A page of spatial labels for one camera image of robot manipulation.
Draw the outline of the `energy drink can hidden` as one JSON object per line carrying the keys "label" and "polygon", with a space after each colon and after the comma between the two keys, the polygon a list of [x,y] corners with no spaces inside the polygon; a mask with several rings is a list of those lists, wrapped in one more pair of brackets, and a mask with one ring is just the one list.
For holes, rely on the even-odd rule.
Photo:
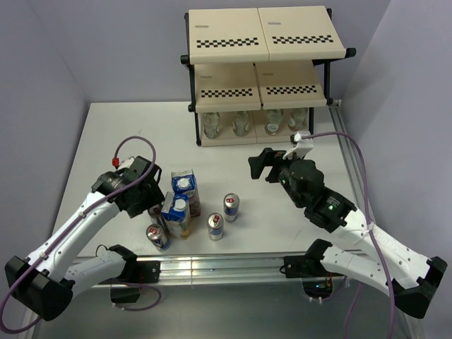
{"label": "energy drink can hidden", "polygon": [[161,209],[161,204],[154,205],[153,207],[148,209],[148,214],[153,224],[158,224],[159,226],[164,227],[165,221],[162,218]]}

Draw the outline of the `clear bottle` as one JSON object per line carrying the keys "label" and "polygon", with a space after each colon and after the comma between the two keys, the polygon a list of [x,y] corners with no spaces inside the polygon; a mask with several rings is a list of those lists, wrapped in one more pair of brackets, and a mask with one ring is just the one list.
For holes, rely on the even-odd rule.
{"label": "clear bottle", "polygon": [[289,121],[288,126],[291,131],[301,131],[307,128],[307,118],[309,114],[309,109],[303,108],[293,108],[288,109]]}
{"label": "clear bottle", "polygon": [[218,112],[206,112],[203,114],[203,130],[209,139],[214,139],[219,136],[220,114]]}
{"label": "clear bottle", "polygon": [[266,111],[266,124],[264,131],[270,135],[276,135],[283,121],[284,112],[281,109],[269,109]]}
{"label": "clear bottle", "polygon": [[238,137],[244,137],[249,132],[249,112],[237,111],[234,113],[232,121],[232,130]]}

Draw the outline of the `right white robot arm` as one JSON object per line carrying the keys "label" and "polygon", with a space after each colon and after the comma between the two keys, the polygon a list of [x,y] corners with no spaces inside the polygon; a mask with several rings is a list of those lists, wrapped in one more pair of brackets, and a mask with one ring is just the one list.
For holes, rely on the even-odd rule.
{"label": "right white robot arm", "polygon": [[286,278],[346,275],[394,294],[395,306],[423,319],[447,269],[438,256],[428,258],[377,227],[367,226],[364,213],[324,184],[312,160],[287,159],[280,150],[264,148],[248,159],[251,178],[270,167],[268,183],[279,183],[305,218],[319,229],[318,238],[301,256],[285,256]]}

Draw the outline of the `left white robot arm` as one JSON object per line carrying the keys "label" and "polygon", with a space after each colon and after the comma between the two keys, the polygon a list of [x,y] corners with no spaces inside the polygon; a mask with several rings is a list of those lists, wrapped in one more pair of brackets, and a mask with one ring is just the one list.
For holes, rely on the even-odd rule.
{"label": "left white robot arm", "polygon": [[137,283],[137,256],[122,245],[74,264],[85,245],[124,211],[134,218],[163,201],[162,170],[138,156],[115,172],[101,174],[78,210],[38,249],[5,265],[12,296],[44,321],[58,317],[71,300],[92,286],[113,280]]}

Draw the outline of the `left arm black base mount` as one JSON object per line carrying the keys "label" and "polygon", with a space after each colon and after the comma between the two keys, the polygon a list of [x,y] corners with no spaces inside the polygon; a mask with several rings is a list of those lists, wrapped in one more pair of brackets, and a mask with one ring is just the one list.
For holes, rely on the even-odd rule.
{"label": "left arm black base mount", "polygon": [[126,283],[157,283],[159,276],[159,261],[135,261],[126,263],[117,280]]}

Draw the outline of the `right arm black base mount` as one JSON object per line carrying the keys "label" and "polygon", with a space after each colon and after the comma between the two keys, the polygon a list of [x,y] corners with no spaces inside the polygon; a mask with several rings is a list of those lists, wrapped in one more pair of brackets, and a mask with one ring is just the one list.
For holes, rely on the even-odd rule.
{"label": "right arm black base mount", "polygon": [[286,278],[320,278],[327,275],[320,260],[308,256],[284,256],[280,272]]}

